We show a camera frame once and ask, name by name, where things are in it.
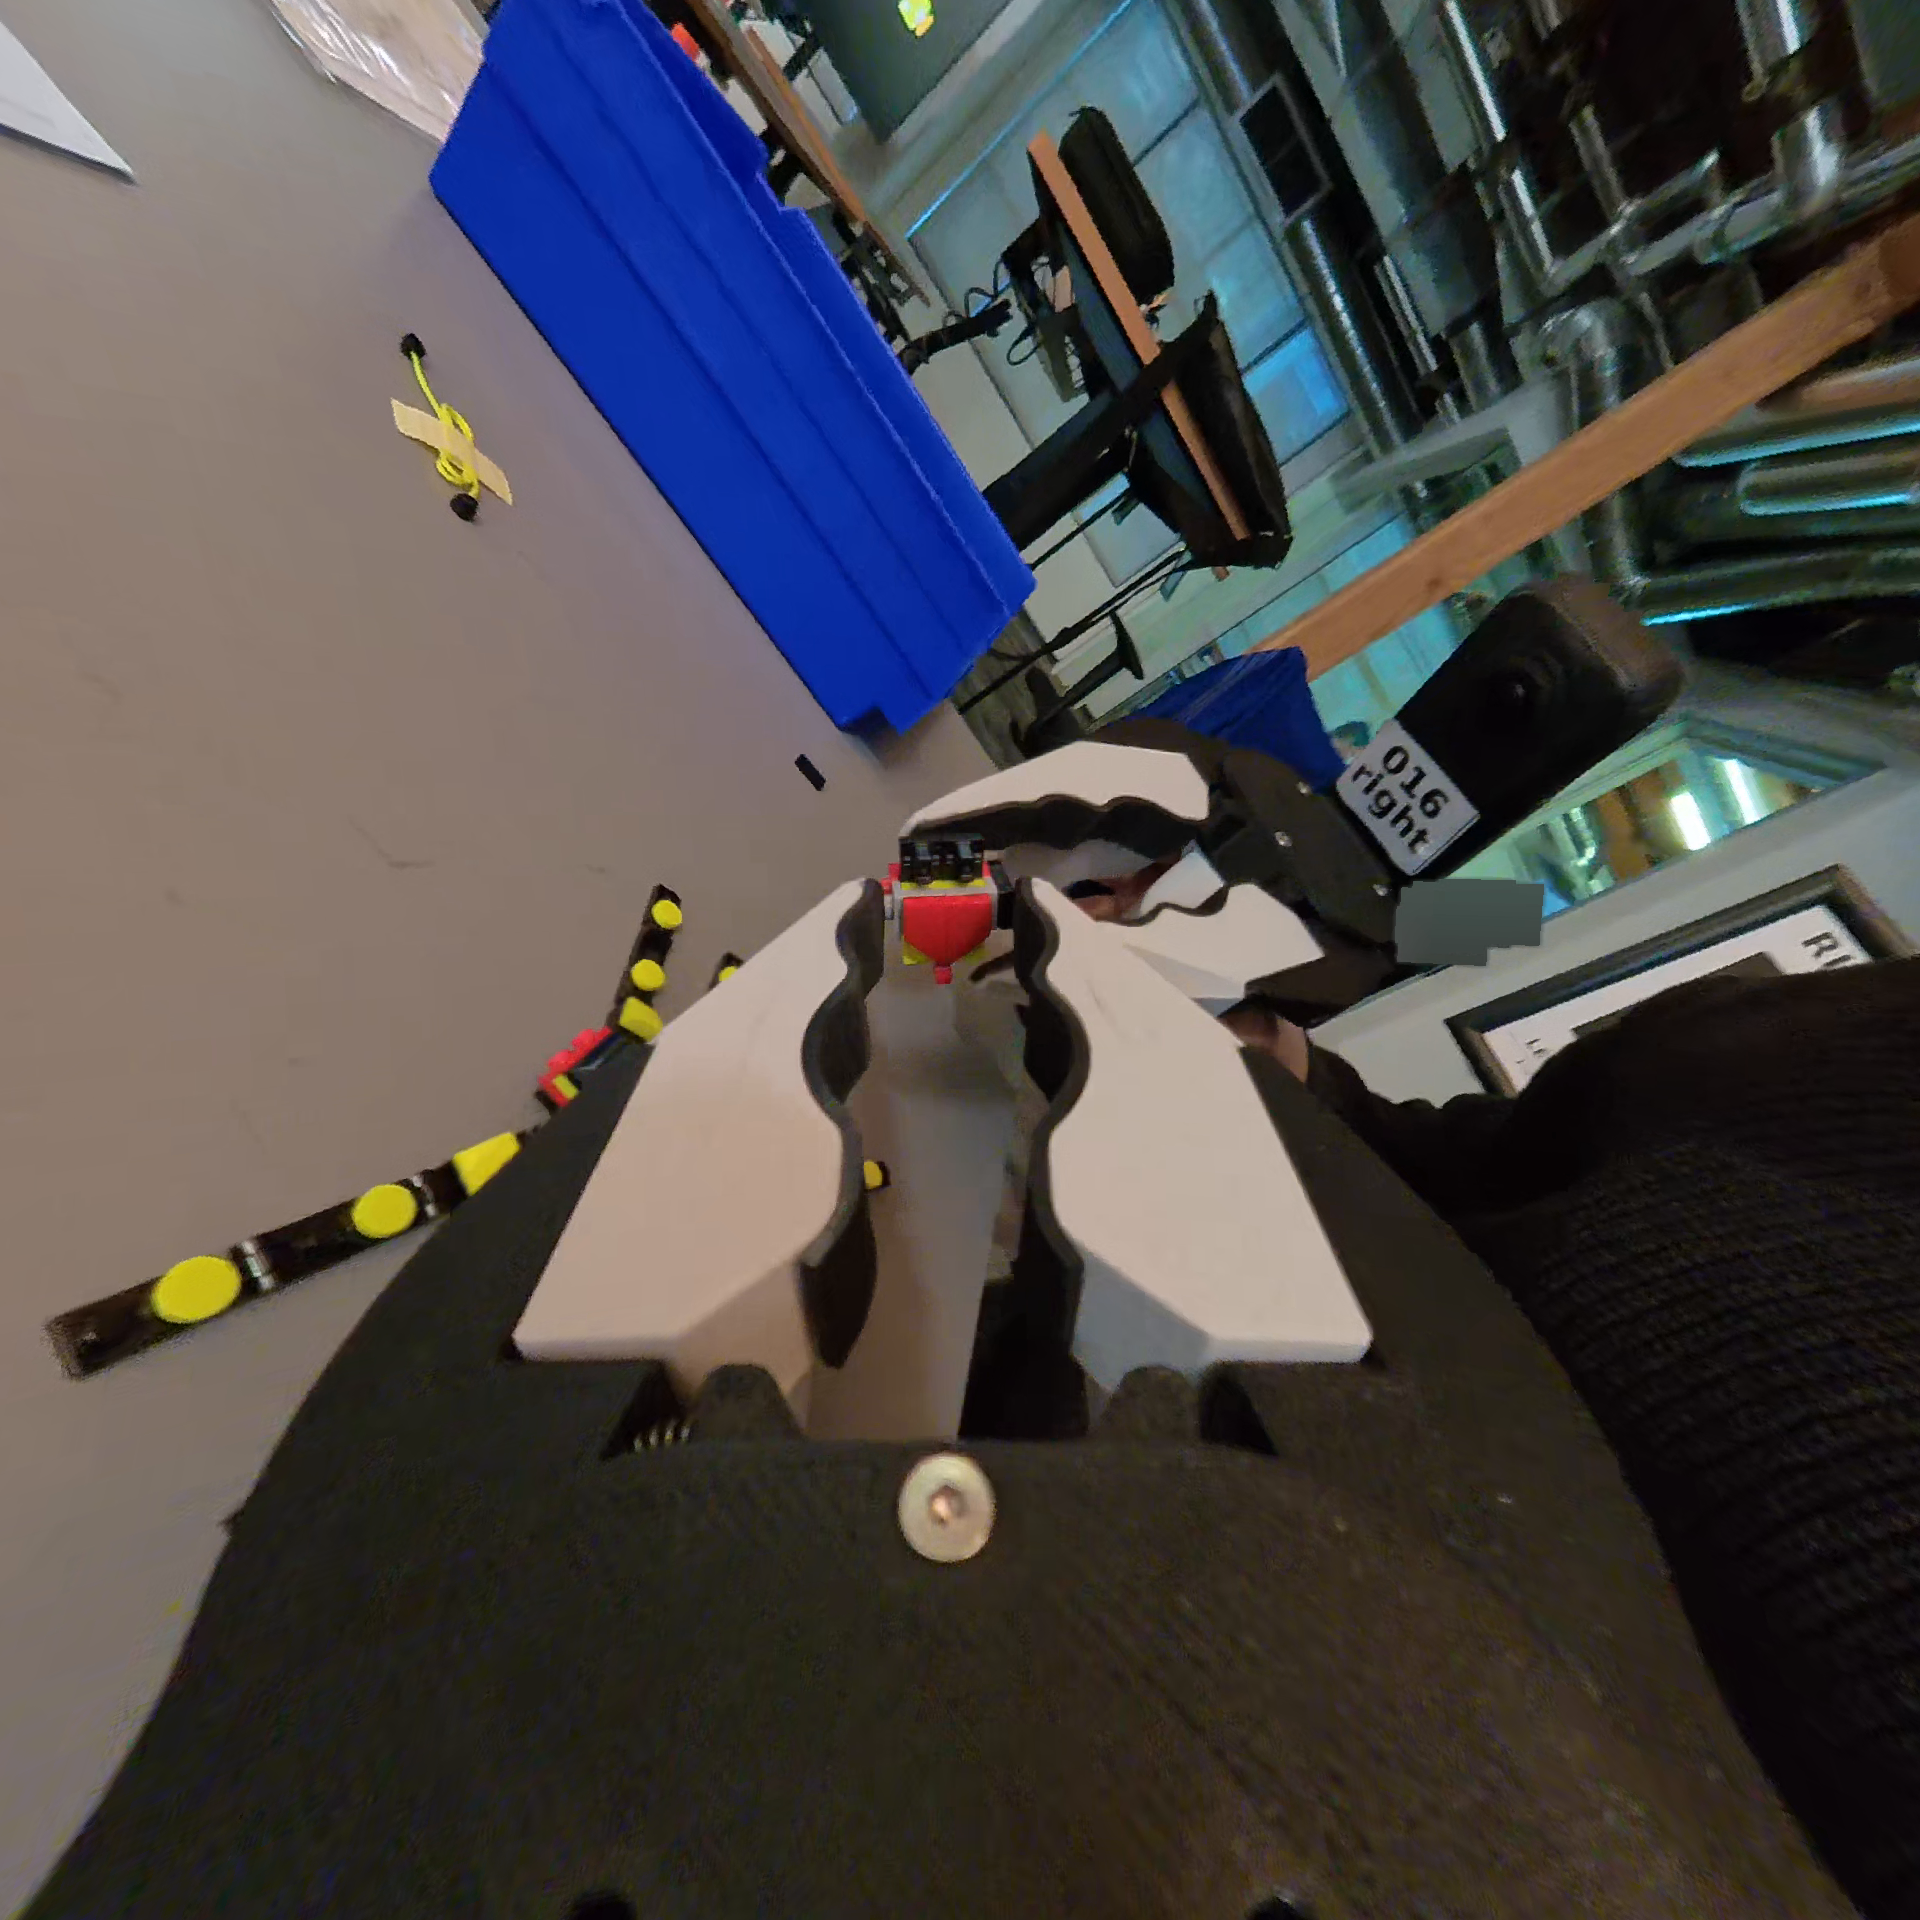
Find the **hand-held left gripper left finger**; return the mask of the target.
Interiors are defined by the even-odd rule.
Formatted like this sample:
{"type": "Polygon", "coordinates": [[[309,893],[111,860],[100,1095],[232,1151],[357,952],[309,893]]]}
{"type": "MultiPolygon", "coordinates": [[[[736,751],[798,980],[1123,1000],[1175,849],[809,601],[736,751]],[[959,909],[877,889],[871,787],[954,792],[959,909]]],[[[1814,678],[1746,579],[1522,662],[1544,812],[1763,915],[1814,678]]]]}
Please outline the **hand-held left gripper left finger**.
{"type": "Polygon", "coordinates": [[[755,1364],[790,1404],[848,1363],[877,1278],[848,1096],[882,966],[882,883],[855,880],[662,1029],[516,1323],[518,1357],[656,1363],[681,1401],[755,1364]]]}

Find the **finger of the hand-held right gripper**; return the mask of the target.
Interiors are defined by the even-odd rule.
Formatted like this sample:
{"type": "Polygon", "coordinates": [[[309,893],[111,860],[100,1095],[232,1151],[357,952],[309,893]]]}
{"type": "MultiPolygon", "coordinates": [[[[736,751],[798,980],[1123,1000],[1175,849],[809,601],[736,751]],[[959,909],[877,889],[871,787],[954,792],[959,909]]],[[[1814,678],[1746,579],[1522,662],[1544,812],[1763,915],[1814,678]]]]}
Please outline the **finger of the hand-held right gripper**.
{"type": "Polygon", "coordinates": [[[1075,740],[924,804],[897,835],[919,846],[980,838],[1001,868],[1147,868],[1175,860],[1210,818],[1210,784],[1188,753],[1075,740]]]}
{"type": "Polygon", "coordinates": [[[1225,883],[1198,846],[1129,874],[1080,874],[1062,898],[1101,927],[1101,952],[1138,961],[1200,1009],[1232,1009],[1261,980],[1322,961],[1291,905],[1255,883],[1225,883]]]}

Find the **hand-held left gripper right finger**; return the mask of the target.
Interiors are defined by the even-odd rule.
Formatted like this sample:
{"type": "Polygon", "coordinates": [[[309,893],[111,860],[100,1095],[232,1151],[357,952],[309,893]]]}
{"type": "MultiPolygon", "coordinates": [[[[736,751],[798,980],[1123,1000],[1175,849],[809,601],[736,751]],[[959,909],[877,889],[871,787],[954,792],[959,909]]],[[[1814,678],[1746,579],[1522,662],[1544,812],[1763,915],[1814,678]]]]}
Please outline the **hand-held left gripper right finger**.
{"type": "Polygon", "coordinates": [[[1371,1325],[1280,1140],[1261,1061],[1117,923],[1017,893],[1028,1146],[1025,1286],[1103,1390],[1136,1367],[1358,1363],[1371,1325]]]}

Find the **red yellow black lego model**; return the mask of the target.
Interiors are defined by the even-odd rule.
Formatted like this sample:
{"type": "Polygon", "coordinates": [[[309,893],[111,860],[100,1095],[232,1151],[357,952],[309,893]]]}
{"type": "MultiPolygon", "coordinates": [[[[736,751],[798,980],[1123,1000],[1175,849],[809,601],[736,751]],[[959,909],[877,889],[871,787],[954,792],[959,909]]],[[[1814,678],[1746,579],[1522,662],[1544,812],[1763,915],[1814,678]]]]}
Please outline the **red yellow black lego model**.
{"type": "Polygon", "coordinates": [[[926,966],[940,985],[1009,930],[1017,905],[985,838],[959,829],[910,829],[882,880],[882,910],[897,930],[900,962],[926,966]]]}

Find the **blue fabric cover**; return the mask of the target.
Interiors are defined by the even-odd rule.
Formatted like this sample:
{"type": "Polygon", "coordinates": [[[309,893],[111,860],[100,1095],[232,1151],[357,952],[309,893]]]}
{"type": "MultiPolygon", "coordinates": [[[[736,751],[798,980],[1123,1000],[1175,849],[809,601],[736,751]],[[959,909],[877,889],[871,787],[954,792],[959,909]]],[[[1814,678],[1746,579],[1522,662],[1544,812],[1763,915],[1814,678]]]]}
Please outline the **blue fabric cover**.
{"type": "Polygon", "coordinates": [[[1225,747],[1276,758],[1308,790],[1335,787],[1344,770],[1314,701],[1308,660],[1301,646],[1210,662],[1136,708],[1136,717],[1162,717],[1225,747]]]}

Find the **black framed sign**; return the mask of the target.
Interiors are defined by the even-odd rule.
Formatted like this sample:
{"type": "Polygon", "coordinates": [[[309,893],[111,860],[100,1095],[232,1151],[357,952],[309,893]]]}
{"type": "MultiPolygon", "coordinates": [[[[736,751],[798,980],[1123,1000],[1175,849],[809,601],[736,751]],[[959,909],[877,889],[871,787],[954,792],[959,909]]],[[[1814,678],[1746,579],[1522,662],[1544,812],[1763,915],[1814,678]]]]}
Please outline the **black framed sign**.
{"type": "Polygon", "coordinates": [[[1445,1020],[1476,1080],[1515,1096],[1565,1047],[1699,980],[1780,980],[1914,956],[1857,880],[1830,864],[1670,935],[1445,1020]]]}

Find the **wooden standing desk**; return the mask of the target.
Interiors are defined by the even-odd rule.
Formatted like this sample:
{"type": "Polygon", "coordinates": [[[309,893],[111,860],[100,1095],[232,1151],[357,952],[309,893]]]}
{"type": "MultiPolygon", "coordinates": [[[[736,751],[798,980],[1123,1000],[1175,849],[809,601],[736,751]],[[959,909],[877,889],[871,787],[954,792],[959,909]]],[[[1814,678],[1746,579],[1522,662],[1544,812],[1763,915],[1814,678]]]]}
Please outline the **wooden standing desk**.
{"type": "Polygon", "coordinates": [[[1103,486],[1157,517],[1191,564],[1276,567],[1294,547],[1280,456],[1261,422],[1218,299],[1169,339],[1138,308],[1058,139],[1028,148],[1035,220],[1000,256],[1025,336],[1079,372],[1079,407],[985,491],[1028,548],[1103,486]]]}

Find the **black bag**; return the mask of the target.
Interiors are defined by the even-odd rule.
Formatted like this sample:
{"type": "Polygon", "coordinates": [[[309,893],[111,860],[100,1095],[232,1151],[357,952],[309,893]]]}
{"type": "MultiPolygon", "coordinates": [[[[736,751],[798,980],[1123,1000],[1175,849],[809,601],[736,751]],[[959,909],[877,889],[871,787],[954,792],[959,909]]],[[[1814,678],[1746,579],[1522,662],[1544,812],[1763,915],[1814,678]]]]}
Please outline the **black bag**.
{"type": "Polygon", "coordinates": [[[1079,107],[1058,155],[1138,308],[1165,299],[1175,285],[1173,243],[1114,120],[1101,107],[1079,107]]]}

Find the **blue plastic bin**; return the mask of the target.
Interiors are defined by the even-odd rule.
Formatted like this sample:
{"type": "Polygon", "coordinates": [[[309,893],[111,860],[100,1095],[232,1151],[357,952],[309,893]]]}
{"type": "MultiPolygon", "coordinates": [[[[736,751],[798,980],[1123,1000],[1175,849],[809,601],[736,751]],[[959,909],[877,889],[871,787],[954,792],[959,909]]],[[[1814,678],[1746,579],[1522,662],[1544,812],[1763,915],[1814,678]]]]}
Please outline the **blue plastic bin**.
{"type": "Polygon", "coordinates": [[[738,110],[642,3],[504,3],[430,188],[842,733],[1035,579],[738,110]]]}

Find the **large black monitor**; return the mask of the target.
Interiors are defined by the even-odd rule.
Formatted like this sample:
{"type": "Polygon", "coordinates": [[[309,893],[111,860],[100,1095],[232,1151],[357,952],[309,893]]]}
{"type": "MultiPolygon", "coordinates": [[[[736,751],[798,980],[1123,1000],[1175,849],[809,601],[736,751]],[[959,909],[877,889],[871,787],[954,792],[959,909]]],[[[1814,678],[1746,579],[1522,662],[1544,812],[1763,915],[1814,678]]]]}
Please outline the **large black monitor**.
{"type": "Polygon", "coordinates": [[[803,3],[803,18],[874,139],[985,37],[1009,3],[803,3]]]}

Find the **clear plastic bag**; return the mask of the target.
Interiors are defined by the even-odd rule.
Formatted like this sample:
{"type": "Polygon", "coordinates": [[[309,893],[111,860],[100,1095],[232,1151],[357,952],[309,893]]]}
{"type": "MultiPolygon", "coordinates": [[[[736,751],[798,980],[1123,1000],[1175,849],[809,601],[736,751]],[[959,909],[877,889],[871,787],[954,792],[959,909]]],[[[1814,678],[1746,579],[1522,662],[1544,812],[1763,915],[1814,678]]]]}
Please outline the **clear plastic bag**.
{"type": "Polygon", "coordinates": [[[264,3],[307,64],[435,148],[477,69],[490,3],[264,3]]]}

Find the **white paper sheet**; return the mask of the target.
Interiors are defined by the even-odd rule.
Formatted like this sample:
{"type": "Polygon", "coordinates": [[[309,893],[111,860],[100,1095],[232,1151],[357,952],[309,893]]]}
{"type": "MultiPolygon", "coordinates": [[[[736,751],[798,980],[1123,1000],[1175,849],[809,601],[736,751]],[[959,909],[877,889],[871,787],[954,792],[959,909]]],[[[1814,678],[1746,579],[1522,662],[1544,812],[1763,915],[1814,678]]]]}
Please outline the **white paper sheet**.
{"type": "Polygon", "coordinates": [[[131,164],[76,107],[41,61],[2,24],[2,137],[77,161],[117,180],[137,180],[131,164]]]}

